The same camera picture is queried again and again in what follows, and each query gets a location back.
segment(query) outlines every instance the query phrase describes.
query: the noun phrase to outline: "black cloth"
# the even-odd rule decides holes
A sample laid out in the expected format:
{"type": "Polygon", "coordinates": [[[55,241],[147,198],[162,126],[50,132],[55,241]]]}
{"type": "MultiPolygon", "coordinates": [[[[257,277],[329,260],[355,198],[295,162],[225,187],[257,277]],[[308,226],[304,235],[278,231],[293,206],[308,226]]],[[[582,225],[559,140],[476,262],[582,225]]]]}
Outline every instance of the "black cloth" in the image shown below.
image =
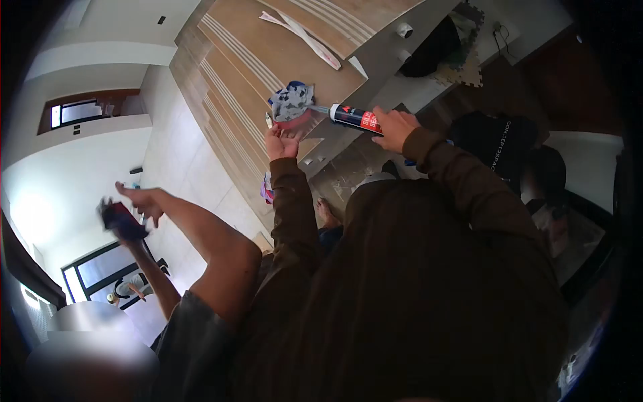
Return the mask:
{"type": "Polygon", "coordinates": [[[224,401],[233,351],[232,328],[198,296],[186,291],[152,344],[159,360],[153,384],[136,401],[224,401]]]}
{"type": "Polygon", "coordinates": [[[522,116],[490,117],[480,111],[451,124],[453,143],[477,157],[520,195],[520,176],[527,153],[538,136],[536,123],[522,116]]]}
{"type": "Polygon", "coordinates": [[[116,292],[116,289],[118,288],[118,285],[120,285],[121,283],[123,283],[123,278],[121,278],[121,279],[117,280],[117,281],[116,281],[116,283],[114,284],[114,294],[115,294],[115,295],[116,295],[116,297],[118,297],[118,298],[129,298],[129,296],[119,295],[119,294],[116,292]]]}
{"type": "Polygon", "coordinates": [[[459,47],[458,30],[451,17],[446,17],[400,67],[400,73],[405,77],[426,77],[434,73],[438,63],[459,47]]]}

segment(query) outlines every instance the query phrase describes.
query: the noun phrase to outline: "white wall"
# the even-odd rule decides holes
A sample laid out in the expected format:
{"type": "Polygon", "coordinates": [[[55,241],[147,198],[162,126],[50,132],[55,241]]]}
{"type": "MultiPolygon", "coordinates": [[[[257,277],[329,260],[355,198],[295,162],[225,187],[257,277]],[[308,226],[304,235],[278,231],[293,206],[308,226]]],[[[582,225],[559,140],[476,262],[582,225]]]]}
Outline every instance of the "white wall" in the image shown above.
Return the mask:
{"type": "Polygon", "coordinates": [[[11,202],[11,217],[26,241],[46,255],[61,239],[97,225],[101,198],[123,199],[114,182],[139,180],[140,174],[129,171],[143,165],[151,131],[146,127],[86,136],[32,154],[6,169],[2,185],[11,202]]]}
{"type": "Polygon", "coordinates": [[[622,138],[596,132],[551,131],[545,145],[557,149],[565,161],[565,188],[612,213],[616,156],[623,150],[622,138]]]}
{"type": "Polygon", "coordinates": [[[146,70],[144,64],[99,64],[63,69],[25,82],[10,110],[9,126],[3,127],[2,170],[30,154],[46,101],[84,92],[140,88],[146,70]]]}
{"type": "Polygon", "coordinates": [[[103,63],[167,66],[174,39],[199,0],[92,0],[80,26],[57,30],[43,44],[26,79],[58,69],[103,63]],[[165,22],[158,24],[165,16],[165,22]]]}
{"type": "Polygon", "coordinates": [[[198,4],[199,0],[92,0],[77,29],[53,35],[42,49],[100,41],[172,44],[198,4]],[[162,15],[166,19],[159,25],[162,15]]]}
{"type": "Polygon", "coordinates": [[[82,256],[98,250],[116,240],[111,232],[105,232],[96,218],[96,224],[73,236],[59,239],[42,253],[45,272],[67,293],[61,268],[82,256]]]}
{"type": "Polygon", "coordinates": [[[572,24],[572,18],[559,0],[494,1],[520,30],[520,37],[509,46],[516,59],[507,57],[507,60],[513,64],[572,24]]]}
{"type": "Polygon", "coordinates": [[[33,60],[25,81],[54,71],[92,64],[159,64],[168,66],[176,53],[175,44],[127,41],[71,43],[47,49],[33,60]]]}

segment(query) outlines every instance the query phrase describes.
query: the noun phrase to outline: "window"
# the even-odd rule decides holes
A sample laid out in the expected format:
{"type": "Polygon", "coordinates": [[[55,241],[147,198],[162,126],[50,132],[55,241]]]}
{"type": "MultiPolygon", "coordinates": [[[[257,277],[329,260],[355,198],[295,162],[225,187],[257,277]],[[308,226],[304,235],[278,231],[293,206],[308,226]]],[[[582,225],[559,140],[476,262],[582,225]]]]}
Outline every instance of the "window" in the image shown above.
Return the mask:
{"type": "Polygon", "coordinates": [[[96,98],[54,105],[51,107],[51,128],[95,120],[102,116],[103,109],[97,104],[96,98]]]}

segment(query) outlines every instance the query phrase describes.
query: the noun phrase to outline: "tiled floor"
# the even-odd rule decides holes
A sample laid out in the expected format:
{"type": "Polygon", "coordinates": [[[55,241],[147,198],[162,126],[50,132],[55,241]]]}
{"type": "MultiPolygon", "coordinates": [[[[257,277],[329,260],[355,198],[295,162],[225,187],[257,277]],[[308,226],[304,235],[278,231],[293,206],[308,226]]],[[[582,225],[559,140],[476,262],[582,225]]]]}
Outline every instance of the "tiled floor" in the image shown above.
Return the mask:
{"type": "MultiPolygon", "coordinates": [[[[170,69],[150,66],[141,95],[153,129],[143,163],[142,187],[162,187],[195,203],[252,239],[269,233],[259,222],[212,151],[181,95],[170,69]]],[[[162,217],[147,244],[164,258],[180,293],[205,269],[205,261],[170,219],[162,217]]]]}

